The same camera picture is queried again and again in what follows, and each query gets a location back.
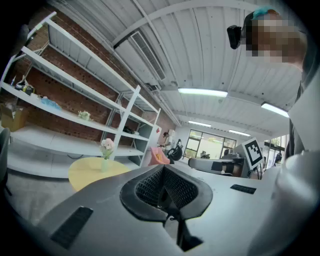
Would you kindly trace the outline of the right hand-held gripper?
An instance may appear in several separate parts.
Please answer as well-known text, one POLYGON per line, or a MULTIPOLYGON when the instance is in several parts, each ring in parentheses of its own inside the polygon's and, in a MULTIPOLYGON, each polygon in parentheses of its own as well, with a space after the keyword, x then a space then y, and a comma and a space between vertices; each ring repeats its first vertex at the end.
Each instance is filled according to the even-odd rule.
POLYGON ((263 160, 258 141, 252 138, 228 149, 219 159, 191 158, 188 166, 206 173, 249 179, 263 160))

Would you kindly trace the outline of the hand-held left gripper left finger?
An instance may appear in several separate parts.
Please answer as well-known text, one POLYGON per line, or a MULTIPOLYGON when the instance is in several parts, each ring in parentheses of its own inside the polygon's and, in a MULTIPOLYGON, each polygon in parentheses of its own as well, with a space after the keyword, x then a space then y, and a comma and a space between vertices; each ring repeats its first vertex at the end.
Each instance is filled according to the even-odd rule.
POLYGON ((123 185, 120 201, 135 218, 146 222, 164 223, 167 213, 159 208, 164 189, 163 165, 134 177, 123 185))

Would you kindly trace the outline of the yellow round table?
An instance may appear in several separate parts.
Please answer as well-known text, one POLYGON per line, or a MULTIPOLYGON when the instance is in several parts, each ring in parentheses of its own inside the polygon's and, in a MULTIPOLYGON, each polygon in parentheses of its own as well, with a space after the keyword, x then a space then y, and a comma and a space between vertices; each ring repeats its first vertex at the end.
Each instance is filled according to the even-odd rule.
POLYGON ((98 180, 131 171, 126 165, 109 159, 107 171, 101 172, 102 159, 102 157, 85 157, 71 164, 68 169, 68 180, 76 192, 98 180))

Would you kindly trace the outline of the white metal shelf rack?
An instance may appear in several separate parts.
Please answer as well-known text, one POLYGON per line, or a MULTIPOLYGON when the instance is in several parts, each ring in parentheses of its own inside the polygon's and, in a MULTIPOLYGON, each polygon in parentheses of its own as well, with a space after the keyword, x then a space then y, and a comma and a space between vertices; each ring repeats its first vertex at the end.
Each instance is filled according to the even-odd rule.
MULTIPOLYGON (((21 50, 33 61, 36 69, 44 72, 55 81, 97 101, 99 104, 118 109, 125 114, 128 113, 127 109, 117 105, 115 102, 57 68, 34 51, 31 51, 27 47, 23 47, 21 50)), ((115 129, 93 120, 85 120, 74 113, 45 104, 38 95, 28 95, 21 90, 15 89, 8 83, 1 82, 0 86, 3 90, 18 99, 56 117, 116 136, 129 135, 120 129, 115 129)), ((96 160, 98 164, 101 164, 104 160, 100 151, 100 144, 91 140, 57 133, 35 125, 28 124, 17 131, 13 131, 10 136, 14 141, 9 143, 7 167, 17 172, 41 177, 66 179, 68 178, 69 167, 75 162, 75 159, 70 157, 71 155, 79 155, 86 160, 96 160)))
POLYGON ((141 87, 138 85, 133 89, 131 97, 125 108, 119 109, 120 122, 114 136, 114 152, 110 159, 118 161, 131 170, 142 167, 145 155, 150 144, 151 137, 155 131, 161 109, 156 109, 141 94, 141 87), (133 112, 133 107, 149 108, 155 119, 148 121, 133 112), (125 131, 128 120, 138 123, 137 128, 132 132, 125 131))

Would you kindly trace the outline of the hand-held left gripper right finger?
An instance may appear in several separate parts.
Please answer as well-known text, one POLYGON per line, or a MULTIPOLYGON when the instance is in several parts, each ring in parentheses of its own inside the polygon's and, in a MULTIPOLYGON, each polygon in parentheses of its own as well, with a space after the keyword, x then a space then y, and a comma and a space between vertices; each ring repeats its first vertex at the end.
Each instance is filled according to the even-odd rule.
POLYGON ((173 205, 169 213, 177 219, 200 217, 213 199, 208 184, 173 166, 163 167, 163 186, 173 205))

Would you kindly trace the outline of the pink artificial flower stem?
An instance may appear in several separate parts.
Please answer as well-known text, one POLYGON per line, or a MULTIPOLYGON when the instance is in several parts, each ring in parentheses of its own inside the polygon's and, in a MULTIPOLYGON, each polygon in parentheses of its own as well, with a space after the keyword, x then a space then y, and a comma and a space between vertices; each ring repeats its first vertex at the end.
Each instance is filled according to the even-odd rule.
POLYGON ((111 154, 114 152, 115 144, 110 138, 106 138, 106 151, 103 155, 104 159, 109 159, 111 154))

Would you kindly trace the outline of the teal hair clip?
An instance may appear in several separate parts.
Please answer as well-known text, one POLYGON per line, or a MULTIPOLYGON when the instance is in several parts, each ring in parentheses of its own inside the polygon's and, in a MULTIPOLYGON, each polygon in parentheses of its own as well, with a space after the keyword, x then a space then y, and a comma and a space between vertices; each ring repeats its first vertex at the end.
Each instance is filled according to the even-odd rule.
POLYGON ((273 9, 270 6, 262 6, 257 8, 253 13, 252 13, 252 20, 257 20, 258 17, 264 16, 264 15, 269 15, 269 14, 274 14, 274 15, 279 15, 279 13, 273 9))

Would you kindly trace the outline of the white ceiling air conditioner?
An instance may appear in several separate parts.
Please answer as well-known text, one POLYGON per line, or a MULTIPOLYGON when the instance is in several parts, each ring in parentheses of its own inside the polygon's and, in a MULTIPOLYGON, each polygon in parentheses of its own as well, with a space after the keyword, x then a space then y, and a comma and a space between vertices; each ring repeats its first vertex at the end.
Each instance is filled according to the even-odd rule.
POLYGON ((121 39, 114 45, 114 50, 150 91, 162 89, 166 74, 141 30, 135 30, 121 39))

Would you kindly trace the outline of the black equipment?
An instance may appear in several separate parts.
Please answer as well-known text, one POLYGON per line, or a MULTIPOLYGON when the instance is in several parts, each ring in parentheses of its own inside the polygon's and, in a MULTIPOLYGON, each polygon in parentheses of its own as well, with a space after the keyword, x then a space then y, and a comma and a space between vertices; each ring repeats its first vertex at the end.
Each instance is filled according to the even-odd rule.
POLYGON ((167 158, 170 164, 174 164, 175 161, 179 161, 183 157, 183 145, 181 139, 178 139, 174 148, 171 148, 167 153, 167 158))

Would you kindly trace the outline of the person's grey shirt torso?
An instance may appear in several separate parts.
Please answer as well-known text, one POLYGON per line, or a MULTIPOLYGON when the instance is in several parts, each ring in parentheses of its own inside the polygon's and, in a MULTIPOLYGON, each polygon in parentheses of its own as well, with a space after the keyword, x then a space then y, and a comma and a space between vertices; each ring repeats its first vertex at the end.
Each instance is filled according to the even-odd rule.
MULTIPOLYGON (((301 97, 311 80, 313 79, 318 67, 320 66, 320 51, 311 36, 306 35, 306 54, 302 63, 302 77, 297 91, 295 102, 301 97)), ((305 150, 301 138, 292 123, 289 120, 289 141, 285 150, 285 159, 300 154, 305 150)))

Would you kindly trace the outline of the ceiling tube light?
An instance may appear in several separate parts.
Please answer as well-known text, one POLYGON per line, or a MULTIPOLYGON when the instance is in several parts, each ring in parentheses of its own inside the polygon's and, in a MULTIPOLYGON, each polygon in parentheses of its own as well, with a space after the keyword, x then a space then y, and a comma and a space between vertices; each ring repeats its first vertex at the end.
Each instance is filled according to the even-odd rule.
POLYGON ((250 137, 251 135, 248 134, 248 133, 245 133, 245 132, 240 132, 240 131, 236 131, 236 130, 228 130, 229 133, 232 133, 232 134, 237 134, 237 135, 240 135, 240 136, 244 136, 244 137, 250 137))
POLYGON ((178 88, 178 92, 180 94, 204 95, 204 96, 213 96, 213 97, 220 97, 220 98, 226 98, 228 95, 227 91, 202 89, 202 88, 178 88))
POLYGON ((192 124, 192 125, 197 125, 197 126, 207 127, 207 128, 212 127, 212 125, 211 125, 211 124, 206 124, 206 123, 197 122, 197 121, 191 121, 191 120, 189 120, 189 121, 188 121, 188 123, 189 123, 189 124, 192 124))
POLYGON ((285 110, 283 110, 283 109, 281 109, 281 108, 279 108, 279 107, 277 107, 277 106, 274 106, 274 105, 272 105, 272 104, 270 104, 270 103, 263 102, 263 103, 261 104, 261 107, 262 107, 263 109, 266 109, 266 110, 268 110, 268 111, 274 112, 274 113, 276 113, 276 114, 278 114, 278 115, 281 115, 281 116, 283 116, 283 117, 289 118, 289 115, 288 115, 288 112, 287 112, 287 111, 285 111, 285 110))

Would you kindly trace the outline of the black and yellow items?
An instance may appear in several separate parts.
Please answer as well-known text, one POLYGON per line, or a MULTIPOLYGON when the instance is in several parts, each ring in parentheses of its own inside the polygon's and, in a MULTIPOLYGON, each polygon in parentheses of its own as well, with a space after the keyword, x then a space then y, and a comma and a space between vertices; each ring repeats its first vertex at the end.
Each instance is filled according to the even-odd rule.
POLYGON ((15 83, 15 77, 14 77, 10 83, 10 86, 13 87, 15 90, 24 92, 29 96, 35 93, 35 88, 28 83, 25 75, 23 75, 22 79, 17 83, 15 83))

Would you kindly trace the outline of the pile of blue items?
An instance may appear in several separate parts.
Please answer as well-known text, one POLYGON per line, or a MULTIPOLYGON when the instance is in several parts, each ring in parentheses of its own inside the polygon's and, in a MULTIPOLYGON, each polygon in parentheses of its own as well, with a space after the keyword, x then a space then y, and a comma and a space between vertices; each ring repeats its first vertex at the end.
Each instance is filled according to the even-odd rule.
POLYGON ((55 101, 48 99, 46 96, 41 98, 41 103, 57 110, 62 110, 61 106, 59 106, 55 101))

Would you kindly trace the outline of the white cabinet with red label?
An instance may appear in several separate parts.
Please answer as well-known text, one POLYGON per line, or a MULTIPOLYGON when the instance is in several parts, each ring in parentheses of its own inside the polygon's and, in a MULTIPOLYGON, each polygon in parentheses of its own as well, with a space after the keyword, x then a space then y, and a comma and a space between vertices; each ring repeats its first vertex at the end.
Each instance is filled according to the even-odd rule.
POLYGON ((149 138, 148 150, 150 151, 151 148, 156 148, 159 146, 159 138, 162 134, 162 128, 158 125, 154 126, 149 138))

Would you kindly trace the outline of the pink fabric chair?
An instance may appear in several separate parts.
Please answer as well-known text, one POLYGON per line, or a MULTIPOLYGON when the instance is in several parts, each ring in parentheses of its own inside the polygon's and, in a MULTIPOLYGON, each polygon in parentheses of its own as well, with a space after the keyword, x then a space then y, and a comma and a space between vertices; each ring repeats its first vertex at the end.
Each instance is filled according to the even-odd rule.
POLYGON ((164 152, 162 151, 162 149, 160 147, 151 147, 150 152, 151 152, 151 159, 148 164, 149 166, 170 164, 170 160, 166 157, 166 155, 164 154, 164 152), (156 154, 160 154, 162 156, 162 161, 159 161, 156 158, 156 154))

